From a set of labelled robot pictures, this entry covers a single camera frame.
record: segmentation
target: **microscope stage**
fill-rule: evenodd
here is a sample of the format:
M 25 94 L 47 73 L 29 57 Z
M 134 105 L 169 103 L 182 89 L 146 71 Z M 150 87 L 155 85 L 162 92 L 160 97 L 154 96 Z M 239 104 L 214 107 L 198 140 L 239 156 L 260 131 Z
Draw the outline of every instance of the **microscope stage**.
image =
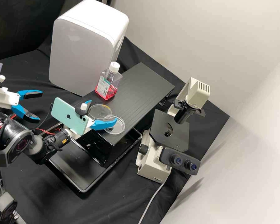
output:
M 156 109 L 149 134 L 158 145 L 184 152 L 189 149 L 189 130 L 188 122 L 178 124 L 173 116 Z

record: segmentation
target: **black cloth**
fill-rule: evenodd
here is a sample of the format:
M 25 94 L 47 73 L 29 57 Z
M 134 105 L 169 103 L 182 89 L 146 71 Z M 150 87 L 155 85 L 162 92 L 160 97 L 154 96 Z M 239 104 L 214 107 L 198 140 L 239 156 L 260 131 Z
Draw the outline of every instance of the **black cloth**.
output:
M 0 0 L 0 59 L 35 50 L 53 28 L 64 0 Z
M 184 83 L 163 68 L 140 49 L 124 40 L 119 60 L 128 69 L 142 61 L 152 70 L 173 83 L 178 93 Z M 49 58 L 40 51 L 32 51 L 1 60 L 4 86 L 10 91 L 39 89 L 41 98 L 26 99 L 21 104 L 43 119 L 55 97 L 74 103 L 80 97 L 54 86 L 48 80 Z M 191 151 L 201 158 L 228 119 L 228 115 L 209 101 L 205 105 L 207 116 L 190 118 Z M 154 110 L 136 125 L 142 132 L 150 126 Z M 48 120 L 43 128 L 53 125 Z M 21 154 L 9 167 L 3 168 L 3 177 L 8 192 L 19 202 L 17 211 L 27 223 L 138 223 L 151 196 L 160 186 L 137 175 L 135 160 L 138 146 L 134 147 L 113 167 L 87 194 L 73 191 L 66 181 L 58 178 L 48 167 L 38 166 Z M 167 182 L 152 202 L 143 223 L 159 223 L 189 176 L 172 170 Z

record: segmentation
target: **petri dish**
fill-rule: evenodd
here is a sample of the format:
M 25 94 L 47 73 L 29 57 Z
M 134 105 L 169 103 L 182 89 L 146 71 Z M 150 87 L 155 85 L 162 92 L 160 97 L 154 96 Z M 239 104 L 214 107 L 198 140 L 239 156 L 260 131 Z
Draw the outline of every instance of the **petri dish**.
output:
M 111 108 L 104 104 L 95 104 L 88 110 L 88 115 L 94 120 L 106 120 L 112 115 Z
M 113 134 L 113 135 L 117 135 L 120 134 L 124 131 L 125 129 L 125 124 L 124 121 L 121 117 L 116 116 L 116 115 L 111 115 L 111 117 L 109 118 L 110 120 L 113 120 L 117 118 L 117 122 L 115 123 L 115 125 L 111 128 L 106 128 L 105 131 L 109 134 Z

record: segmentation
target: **white cable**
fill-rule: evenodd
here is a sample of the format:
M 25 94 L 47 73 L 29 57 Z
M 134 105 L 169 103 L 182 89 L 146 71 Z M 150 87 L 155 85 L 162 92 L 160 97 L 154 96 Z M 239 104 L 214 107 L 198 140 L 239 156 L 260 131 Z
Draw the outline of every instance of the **white cable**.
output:
M 155 198 L 155 196 L 157 195 L 157 193 L 158 193 L 158 192 L 161 190 L 161 188 L 164 186 L 166 180 L 161 184 L 161 186 L 157 189 L 157 191 L 154 193 L 154 195 L 153 195 L 152 198 L 150 199 L 150 201 L 149 201 L 148 205 L 146 206 L 146 209 L 144 210 L 144 212 L 143 212 L 143 214 L 142 214 L 142 216 L 141 216 L 141 219 L 140 219 L 140 221 L 138 222 L 138 224 L 141 224 L 141 222 L 142 222 L 142 220 L 143 220 L 143 218 L 144 218 L 144 216 L 145 216 L 145 214 L 146 214 L 146 212 L 147 212 L 147 210 L 148 210 L 150 204 L 152 203 L 152 200 Z

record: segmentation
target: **mint green iphone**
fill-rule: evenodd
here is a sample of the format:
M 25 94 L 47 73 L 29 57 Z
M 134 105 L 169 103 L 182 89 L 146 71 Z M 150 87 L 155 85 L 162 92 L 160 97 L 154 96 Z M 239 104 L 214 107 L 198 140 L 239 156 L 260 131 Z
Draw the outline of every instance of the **mint green iphone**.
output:
M 84 134 L 89 120 L 88 116 L 80 116 L 75 112 L 73 106 L 59 97 L 56 97 L 54 100 L 51 115 L 78 135 Z

